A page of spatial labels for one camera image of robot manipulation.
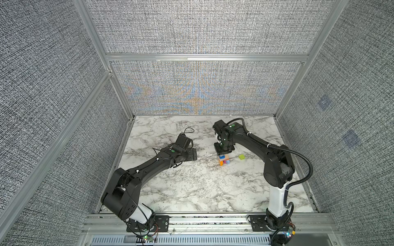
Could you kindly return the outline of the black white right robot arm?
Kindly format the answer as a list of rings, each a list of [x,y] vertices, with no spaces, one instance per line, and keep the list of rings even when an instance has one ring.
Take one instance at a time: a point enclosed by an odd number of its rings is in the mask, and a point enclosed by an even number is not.
[[[235,145],[241,145],[254,153],[264,162],[263,176],[270,185],[269,205],[266,210],[266,223],[270,230],[284,226],[289,215],[287,208],[286,186],[292,181],[295,168],[291,154],[284,145],[273,145],[252,134],[237,118],[225,123],[219,120],[214,123],[218,142],[214,144],[218,155],[229,154]]]

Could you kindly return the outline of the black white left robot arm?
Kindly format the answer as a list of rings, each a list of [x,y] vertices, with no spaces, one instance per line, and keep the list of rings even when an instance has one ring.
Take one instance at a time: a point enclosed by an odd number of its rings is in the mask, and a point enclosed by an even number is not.
[[[120,220],[130,219],[149,229],[153,226],[155,213],[139,202],[142,187],[161,172],[197,159],[196,148],[182,149],[179,146],[168,146],[135,168],[128,170],[118,168],[104,190],[101,203]]]

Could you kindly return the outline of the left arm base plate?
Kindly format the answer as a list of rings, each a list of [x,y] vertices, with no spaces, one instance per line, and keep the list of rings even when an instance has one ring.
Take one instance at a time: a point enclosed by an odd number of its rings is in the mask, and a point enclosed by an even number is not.
[[[145,224],[129,219],[126,223],[126,231],[137,235],[145,235],[148,231],[150,234],[154,232],[168,232],[169,220],[170,217],[168,215],[156,215]]]

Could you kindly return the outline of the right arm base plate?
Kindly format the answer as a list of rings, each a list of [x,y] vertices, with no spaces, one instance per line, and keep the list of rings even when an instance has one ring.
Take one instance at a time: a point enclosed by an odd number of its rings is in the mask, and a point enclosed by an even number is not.
[[[254,232],[275,232],[280,228],[280,232],[287,231],[290,227],[291,220],[289,219],[288,222],[285,224],[286,214],[281,218],[276,218],[274,216],[267,216],[265,214],[262,215],[248,215],[247,220],[249,221],[252,230]]]

